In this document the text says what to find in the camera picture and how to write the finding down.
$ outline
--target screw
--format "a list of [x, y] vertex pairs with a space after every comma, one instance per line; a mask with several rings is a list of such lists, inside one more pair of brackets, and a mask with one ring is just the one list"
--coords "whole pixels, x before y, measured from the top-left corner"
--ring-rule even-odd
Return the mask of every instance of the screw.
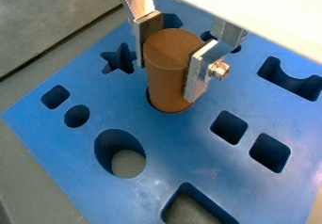
[[213, 76], [219, 80], [223, 80], [227, 77], [229, 70], [230, 66], [223, 62], [222, 59], [209, 64], [207, 67], [209, 76]]

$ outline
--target oval hole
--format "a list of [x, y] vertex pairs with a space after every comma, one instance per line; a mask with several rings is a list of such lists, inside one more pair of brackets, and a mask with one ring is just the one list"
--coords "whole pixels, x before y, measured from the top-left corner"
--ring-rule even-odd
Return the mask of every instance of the oval hole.
[[86, 105], [71, 107], [66, 113], [64, 121], [70, 128], [80, 127], [90, 118], [90, 108]]
[[95, 142], [96, 160], [122, 178], [137, 177], [146, 166], [146, 153], [138, 139], [120, 129], [103, 131]]

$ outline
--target circular hole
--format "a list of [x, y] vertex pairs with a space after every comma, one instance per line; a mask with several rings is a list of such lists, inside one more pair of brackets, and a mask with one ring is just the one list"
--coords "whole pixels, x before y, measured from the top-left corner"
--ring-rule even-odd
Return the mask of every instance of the circular hole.
[[179, 112], [177, 112], [177, 113], [167, 113], [167, 112], [163, 112], [163, 111], [161, 111], [154, 105], [153, 105], [153, 102], [151, 102], [151, 99], [150, 99], [150, 93], [149, 93], [149, 88], [146, 89], [146, 100], [147, 100], [147, 103], [151, 105], [151, 107], [157, 110], [157, 111], [159, 111], [161, 113], [163, 113], [163, 114], [169, 114], [169, 115], [175, 115], [175, 114], [178, 114], [178, 113], [182, 113], [185, 110], [182, 110], [182, 111], [179, 111]]
[[217, 37], [214, 37], [211, 34], [210, 34], [210, 31], [205, 31], [201, 35], [201, 39], [203, 41], [209, 41], [209, 40], [218, 40]]
[[95, 155], [102, 167], [122, 178], [134, 178], [143, 172], [145, 149], [137, 138], [123, 130], [110, 129], [98, 135]]
[[80, 127], [90, 118], [90, 108], [86, 105], [76, 105], [71, 107], [66, 113], [66, 125], [71, 128]]
[[241, 50], [242, 50], [242, 45], [239, 45], [230, 53], [237, 54], [241, 52]]

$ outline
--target wooden cylinder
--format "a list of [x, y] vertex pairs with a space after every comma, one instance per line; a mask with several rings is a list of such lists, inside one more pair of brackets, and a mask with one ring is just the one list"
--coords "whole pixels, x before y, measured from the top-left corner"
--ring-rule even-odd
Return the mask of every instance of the wooden cylinder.
[[202, 41], [182, 29], [163, 29], [143, 44], [151, 105], [166, 113], [183, 111], [191, 103], [183, 98], [183, 85], [191, 53]]

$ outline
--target square hole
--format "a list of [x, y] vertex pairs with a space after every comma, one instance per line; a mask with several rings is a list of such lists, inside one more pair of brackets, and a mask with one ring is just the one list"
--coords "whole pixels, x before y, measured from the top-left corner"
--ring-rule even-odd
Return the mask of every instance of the square hole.
[[166, 224], [238, 224], [223, 208], [190, 184], [182, 184], [169, 201], [162, 219]]
[[42, 97], [42, 103], [50, 108], [56, 109], [70, 98], [70, 91], [60, 85], [56, 85]]
[[273, 172], [281, 173], [290, 157], [290, 148], [267, 134], [261, 134], [249, 154]]
[[210, 126], [210, 130], [231, 145], [237, 145], [247, 130], [247, 123], [223, 111]]

